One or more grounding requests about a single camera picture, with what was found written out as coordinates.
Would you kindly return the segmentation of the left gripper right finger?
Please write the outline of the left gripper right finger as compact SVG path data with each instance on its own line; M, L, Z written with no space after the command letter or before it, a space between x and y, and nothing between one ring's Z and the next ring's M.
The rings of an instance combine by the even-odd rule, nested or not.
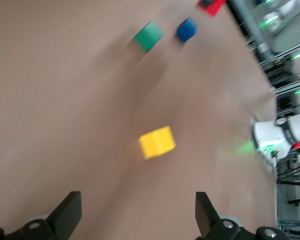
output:
M248 232L229 218L221 218L206 192L195 194L195 220L198 240L247 240Z

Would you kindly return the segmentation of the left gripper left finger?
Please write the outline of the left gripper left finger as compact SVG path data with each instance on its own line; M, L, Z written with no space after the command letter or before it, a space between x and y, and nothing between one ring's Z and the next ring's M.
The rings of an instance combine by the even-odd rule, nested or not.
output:
M23 240L68 240L82 218L80 191L70 192L45 219L34 219L21 229Z

